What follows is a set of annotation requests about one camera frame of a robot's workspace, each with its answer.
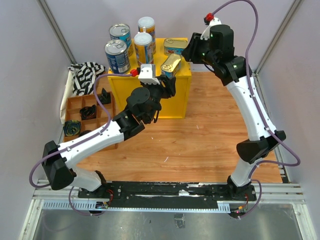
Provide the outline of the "white lid clear jar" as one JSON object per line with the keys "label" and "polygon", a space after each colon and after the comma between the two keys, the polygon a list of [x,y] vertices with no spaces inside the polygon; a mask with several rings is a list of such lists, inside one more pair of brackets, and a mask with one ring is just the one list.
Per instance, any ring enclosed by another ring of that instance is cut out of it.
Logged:
{"label": "white lid clear jar", "polygon": [[138,31],[146,32],[152,37],[152,48],[153,54],[156,53],[156,28],[155,28],[155,20],[150,16],[141,17],[138,22]]}

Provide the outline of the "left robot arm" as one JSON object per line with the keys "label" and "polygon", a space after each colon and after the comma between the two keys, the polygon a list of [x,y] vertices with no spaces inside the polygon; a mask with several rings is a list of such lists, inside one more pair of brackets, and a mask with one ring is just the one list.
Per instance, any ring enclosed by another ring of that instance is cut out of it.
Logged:
{"label": "left robot arm", "polygon": [[162,109],[160,101],[176,94],[176,78],[162,74],[155,79],[158,81],[156,84],[148,84],[141,79],[141,86],[127,98],[124,110],[103,126],[60,145],[53,140],[45,144],[41,165],[52,190],[79,187],[90,191],[96,198],[107,193],[107,185],[100,172],[80,169],[76,165],[106,147],[136,136],[147,124],[157,122]]}

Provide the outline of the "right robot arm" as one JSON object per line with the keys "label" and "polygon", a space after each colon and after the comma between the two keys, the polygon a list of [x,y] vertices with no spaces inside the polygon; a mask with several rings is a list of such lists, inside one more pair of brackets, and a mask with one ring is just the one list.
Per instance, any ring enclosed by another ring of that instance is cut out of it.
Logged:
{"label": "right robot arm", "polygon": [[286,134],[269,119],[246,58],[234,52],[234,31],[228,25],[218,24],[209,26],[203,34],[194,32],[182,56],[187,62],[211,66],[243,117],[248,138],[236,145],[239,161],[226,184],[227,196],[238,200],[252,191],[253,172],[286,139]]}

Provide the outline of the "dark blue tin can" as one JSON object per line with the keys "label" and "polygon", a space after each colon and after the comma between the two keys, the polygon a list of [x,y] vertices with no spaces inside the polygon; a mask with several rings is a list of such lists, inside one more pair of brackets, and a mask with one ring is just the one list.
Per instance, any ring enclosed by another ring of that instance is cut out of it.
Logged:
{"label": "dark blue tin can", "polygon": [[126,74],[130,68],[127,44],[121,39],[112,39],[104,47],[108,65],[114,74]]}

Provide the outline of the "gold oval tin can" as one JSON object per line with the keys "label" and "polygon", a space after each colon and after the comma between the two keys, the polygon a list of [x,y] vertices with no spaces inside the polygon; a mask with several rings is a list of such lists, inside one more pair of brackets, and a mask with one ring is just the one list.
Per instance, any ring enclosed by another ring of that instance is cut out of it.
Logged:
{"label": "gold oval tin can", "polygon": [[187,47],[188,41],[180,38],[165,38],[163,42],[164,54],[182,55],[183,50]]}

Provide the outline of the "colourful tall can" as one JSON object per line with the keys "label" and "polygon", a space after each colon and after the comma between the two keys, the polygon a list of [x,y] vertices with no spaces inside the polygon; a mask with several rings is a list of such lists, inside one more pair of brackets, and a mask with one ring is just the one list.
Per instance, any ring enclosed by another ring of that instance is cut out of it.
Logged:
{"label": "colourful tall can", "polygon": [[134,36],[134,47],[137,59],[137,64],[141,66],[142,64],[153,64],[153,39],[152,36],[147,32],[138,32]]}

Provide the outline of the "blue label tin can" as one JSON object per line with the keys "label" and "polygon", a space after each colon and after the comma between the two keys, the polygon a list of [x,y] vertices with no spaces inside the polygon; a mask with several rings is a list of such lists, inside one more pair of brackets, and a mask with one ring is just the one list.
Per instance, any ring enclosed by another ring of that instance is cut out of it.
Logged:
{"label": "blue label tin can", "polygon": [[126,43],[128,56],[130,57],[134,50],[131,38],[130,27],[125,23],[116,23],[109,28],[109,35],[112,40],[122,40]]}

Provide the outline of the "gold rectangular tin can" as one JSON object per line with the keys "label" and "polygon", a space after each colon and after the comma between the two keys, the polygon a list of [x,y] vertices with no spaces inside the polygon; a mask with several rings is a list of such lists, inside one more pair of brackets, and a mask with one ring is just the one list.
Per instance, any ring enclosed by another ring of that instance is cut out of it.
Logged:
{"label": "gold rectangular tin can", "polygon": [[164,63],[160,66],[161,74],[166,75],[168,78],[176,76],[177,72],[181,69],[182,57],[178,54],[170,54]]}

